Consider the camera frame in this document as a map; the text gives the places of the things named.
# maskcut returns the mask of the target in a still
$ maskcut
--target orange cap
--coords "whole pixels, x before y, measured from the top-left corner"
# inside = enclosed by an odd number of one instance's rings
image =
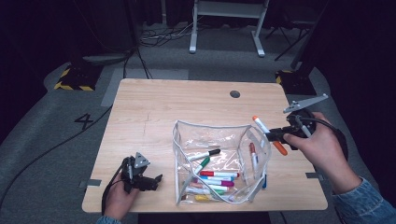
[[[286,156],[288,155],[288,151],[280,144],[280,142],[275,141],[273,142],[273,145],[277,148],[277,150],[280,152],[280,154]]]

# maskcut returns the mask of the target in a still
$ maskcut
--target hand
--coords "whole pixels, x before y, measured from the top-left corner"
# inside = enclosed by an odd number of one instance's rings
[[[322,113],[313,114],[316,119],[329,122]],[[299,148],[309,161],[326,173],[335,193],[348,192],[361,183],[361,179],[347,163],[337,137],[328,127],[317,123],[315,132],[309,138],[300,138],[289,133],[285,133],[283,138]]]
[[[107,194],[105,216],[122,220],[134,204],[139,189],[132,189],[131,193],[127,193],[124,183],[120,181],[120,174],[116,176]]]

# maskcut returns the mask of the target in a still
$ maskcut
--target red marker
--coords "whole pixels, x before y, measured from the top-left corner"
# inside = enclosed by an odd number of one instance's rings
[[[238,177],[239,173],[237,172],[232,172],[232,173],[226,173],[226,172],[213,172],[213,171],[201,171],[199,173],[200,175],[207,175],[207,176],[231,176],[231,177]]]
[[[257,157],[256,154],[256,148],[254,147],[253,143],[250,143],[250,145],[248,145],[250,148],[250,154],[251,154],[251,164],[253,165],[253,171],[256,172],[257,171],[257,163],[259,162],[259,158]]]

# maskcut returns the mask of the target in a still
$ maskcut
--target person's left hand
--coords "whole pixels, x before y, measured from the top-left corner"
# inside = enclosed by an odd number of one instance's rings
[[[120,181],[120,174],[116,176],[107,194],[105,216],[122,220],[134,204],[139,189],[132,189],[131,193],[127,193],[124,188],[123,181]]]

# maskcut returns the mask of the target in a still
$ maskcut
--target table hole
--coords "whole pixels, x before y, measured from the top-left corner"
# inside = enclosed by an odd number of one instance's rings
[[[241,93],[239,91],[230,91],[230,95],[233,98],[239,98],[239,96],[241,96]]]

